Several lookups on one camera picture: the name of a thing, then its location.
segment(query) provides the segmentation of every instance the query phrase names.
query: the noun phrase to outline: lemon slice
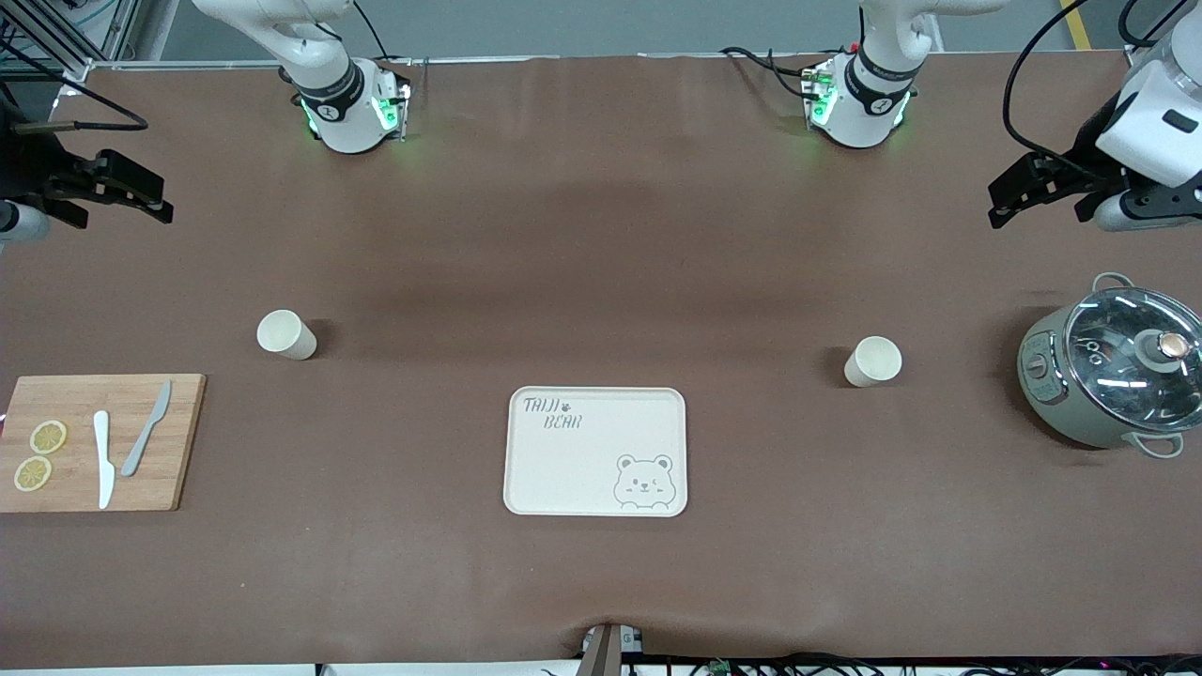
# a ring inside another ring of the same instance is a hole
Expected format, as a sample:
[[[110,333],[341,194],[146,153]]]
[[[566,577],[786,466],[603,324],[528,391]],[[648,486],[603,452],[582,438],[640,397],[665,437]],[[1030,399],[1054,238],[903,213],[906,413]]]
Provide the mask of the lemon slice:
[[[29,435],[29,447],[35,453],[53,453],[67,443],[67,426],[56,420],[47,420]]]
[[[54,469],[54,466],[50,464],[48,458],[43,458],[42,456],[25,458],[25,462],[17,466],[17,474],[13,474],[12,482],[23,493],[36,491],[46,486],[46,482],[50,480],[52,469]]]

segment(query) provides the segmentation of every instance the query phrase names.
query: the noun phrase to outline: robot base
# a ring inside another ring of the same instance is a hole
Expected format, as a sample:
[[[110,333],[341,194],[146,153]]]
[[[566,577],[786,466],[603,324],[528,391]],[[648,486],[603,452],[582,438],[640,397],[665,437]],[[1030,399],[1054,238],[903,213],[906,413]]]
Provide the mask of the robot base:
[[[805,121],[809,126],[825,131],[837,143],[850,148],[871,148],[902,124],[910,94],[895,106],[895,113],[869,114],[847,89],[844,73],[851,59],[852,54],[838,54],[803,71],[802,91],[819,97],[816,101],[805,101]]]
[[[363,71],[363,94],[340,121],[322,119],[302,105],[309,117],[309,129],[332,150],[364,153],[389,136],[405,137],[409,121],[409,84],[398,85],[397,73],[368,59],[352,59]]]

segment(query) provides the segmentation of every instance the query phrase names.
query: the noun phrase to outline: knife handle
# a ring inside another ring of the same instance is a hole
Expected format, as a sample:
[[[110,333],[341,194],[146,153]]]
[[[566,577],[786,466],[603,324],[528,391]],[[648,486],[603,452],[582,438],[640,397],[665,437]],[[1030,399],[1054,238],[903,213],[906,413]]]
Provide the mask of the knife handle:
[[[138,434],[138,440],[133,443],[133,449],[130,450],[130,457],[125,458],[125,464],[121,466],[121,476],[133,476],[133,473],[138,470],[138,463],[142,462],[142,451],[147,450],[147,441],[150,440],[150,431],[154,428],[154,422],[147,422],[145,427],[142,428],[142,434]]]
[[[108,461],[108,411],[96,411],[91,416],[91,423],[96,428],[96,455],[100,459]]]

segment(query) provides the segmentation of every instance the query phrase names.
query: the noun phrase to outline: bear drawing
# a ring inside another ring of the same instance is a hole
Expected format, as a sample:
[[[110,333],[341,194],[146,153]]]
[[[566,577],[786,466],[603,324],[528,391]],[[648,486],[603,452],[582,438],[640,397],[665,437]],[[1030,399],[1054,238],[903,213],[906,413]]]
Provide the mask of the bear drawing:
[[[655,456],[651,461],[621,456],[618,458],[618,484],[613,487],[613,497],[623,508],[666,508],[676,499],[676,486],[668,474],[671,470],[672,458],[668,456]]]

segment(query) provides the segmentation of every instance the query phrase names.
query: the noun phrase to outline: pot handle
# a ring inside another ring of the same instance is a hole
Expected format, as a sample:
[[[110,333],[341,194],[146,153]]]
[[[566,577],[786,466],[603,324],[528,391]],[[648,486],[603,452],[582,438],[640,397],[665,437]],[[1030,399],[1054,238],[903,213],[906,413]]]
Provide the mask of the pot handle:
[[[1114,281],[1118,281],[1119,286],[1135,286],[1135,283],[1131,281],[1131,278],[1125,274],[1120,274],[1117,272],[1103,272],[1102,274],[1099,274],[1097,277],[1094,278],[1094,285],[1091,286],[1091,290],[1094,292],[1097,292],[1097,285],[1103,279],[1112,279]]]
[[[1171,459],[1182,455],[1182,450],[1185,449],[1185,441],[1182,439],[1180,434],[1141,434],[1138,432],[1127,432],[1123,435],[1123,440],[1132,446],[1139,449],[1143,455],[1148,457],[1154,457],[1158,459]],[[1153,440],[1165,440],[1173,443],[1173,450],[1167,453],[1158,453],[1156,451],[1148,447],[1144,441]]]

